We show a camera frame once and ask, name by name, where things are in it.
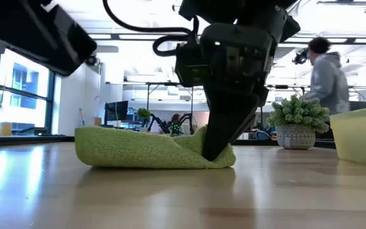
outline dark hair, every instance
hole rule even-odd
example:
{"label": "dark hair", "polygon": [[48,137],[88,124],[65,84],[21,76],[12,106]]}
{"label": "dark hair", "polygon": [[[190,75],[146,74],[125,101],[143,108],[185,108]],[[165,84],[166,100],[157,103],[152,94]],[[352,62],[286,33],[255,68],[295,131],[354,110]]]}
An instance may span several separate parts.
{"label": "dark hair", "polygon": [[174,114],[172,116],[172,122],[179,122],[180,121],[180,115],[179,114]]}
{"label": "dark hair", "polygon": [[317,54],[323,54],[330,50],[331,43],[326,38],[317,37],[309,42],[309,49]]}

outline potted plant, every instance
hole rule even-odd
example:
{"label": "potted plant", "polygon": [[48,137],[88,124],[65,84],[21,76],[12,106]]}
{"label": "potted plant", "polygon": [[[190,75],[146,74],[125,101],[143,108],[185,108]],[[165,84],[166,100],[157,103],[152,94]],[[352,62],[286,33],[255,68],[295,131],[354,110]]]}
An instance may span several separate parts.
{"label": "potted plant", "polygon": [[271,127],[276,127],[278,144],[285,149],[309,149],[315,145],[315,131],[329,130],[325,121],[329,120],[329,109],[322,108],[318,101],[306,101],[291,96],[281,104],[272,103],[274,111],[267,119]]}
{"label": "potted plant", "polygon": [[139,108],[137,115],[143,121],[142,122],[142,127],[145,127],[145,124],[151,118],[151,113],[145,108]]}

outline gray hoodie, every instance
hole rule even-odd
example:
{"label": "gray hoodie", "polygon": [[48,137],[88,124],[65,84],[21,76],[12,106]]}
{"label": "gray hoodie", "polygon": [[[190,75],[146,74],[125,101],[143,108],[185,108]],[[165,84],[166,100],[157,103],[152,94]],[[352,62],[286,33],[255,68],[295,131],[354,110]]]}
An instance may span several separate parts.
{"label": "gray hoodie", "polygon": [[349,92],[346,75],[340,69],[340,54],[325,53],[317,57],[311,74],[307,100],[318,99],[320,105],[330,109],[330,115],[349,111]]}

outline green towel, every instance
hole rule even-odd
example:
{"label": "green towel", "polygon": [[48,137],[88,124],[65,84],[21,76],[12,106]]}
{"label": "green towel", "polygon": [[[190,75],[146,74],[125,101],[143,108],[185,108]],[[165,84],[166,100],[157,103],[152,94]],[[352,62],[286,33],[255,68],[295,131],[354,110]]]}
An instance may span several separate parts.
{"label": "green towel", "polygon": [[213,162],[201,156],[206,129],[170,137],[115,128],[77,128],[76,153],[83,163],[96,167],[222,169],[234,165],[231,146]]}

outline camera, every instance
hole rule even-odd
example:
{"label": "camera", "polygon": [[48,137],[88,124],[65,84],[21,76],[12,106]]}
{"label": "camera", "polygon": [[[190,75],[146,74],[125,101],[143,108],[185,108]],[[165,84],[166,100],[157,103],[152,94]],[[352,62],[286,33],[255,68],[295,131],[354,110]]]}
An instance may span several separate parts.
{"label": "camera", "polygon": [[302,50],[296,51],[296,57],[292,60],[294,64],[304,64],[309,59],[309,50],[303,48]]}
{"label": "camera", "polygon": [[91,54],[86,60],[85,63],[92,67],[92,66],[97,66],[101,63],[101,60],[97,57],[96,53]]}

